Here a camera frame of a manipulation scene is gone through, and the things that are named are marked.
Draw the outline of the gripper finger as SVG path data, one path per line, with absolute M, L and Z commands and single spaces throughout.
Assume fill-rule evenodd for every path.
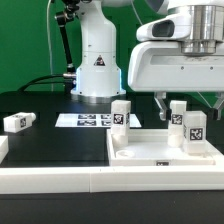
M 222 117 L 222 110 L 224 109 L 224 92 L 217 92 L 216 97 L 217 101 L 209 111 L 212 120 L 220 120 Z
M 165 92 L 155 92 L 154 99 L 160 109 L 160 112 L 159 112 L 160 119 L 162 121 L 170 120 L 172 110 L 170 108 L 168 108 L 165 103 L 166 93 Z

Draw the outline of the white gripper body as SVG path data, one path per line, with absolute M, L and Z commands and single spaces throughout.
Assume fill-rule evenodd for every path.
M 191 31 L 190 16 L 167 16 L 142 25 L 140 44 L 129 61 L 128 85 L 137 92 L 221 92 L 224 90 L 224 43 L 211 55 L 188 56 L 181 44 Z

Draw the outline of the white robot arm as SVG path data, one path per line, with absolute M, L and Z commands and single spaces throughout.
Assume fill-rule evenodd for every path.
M 215 92 L 215 120 L 224 109 L 224 0 L 145 0 L 162 19 L 140 26 L 139 44 L 131 53 L 128 85 L 153 92 L 160 118 L 169 118 L 164 104 L 168 92 Z M 112 97 L 121 87 L 116 66 L 116 28 L 102 8 L 133 0 L 81 0 L 82 63 L 73 93 L 96 102 Z

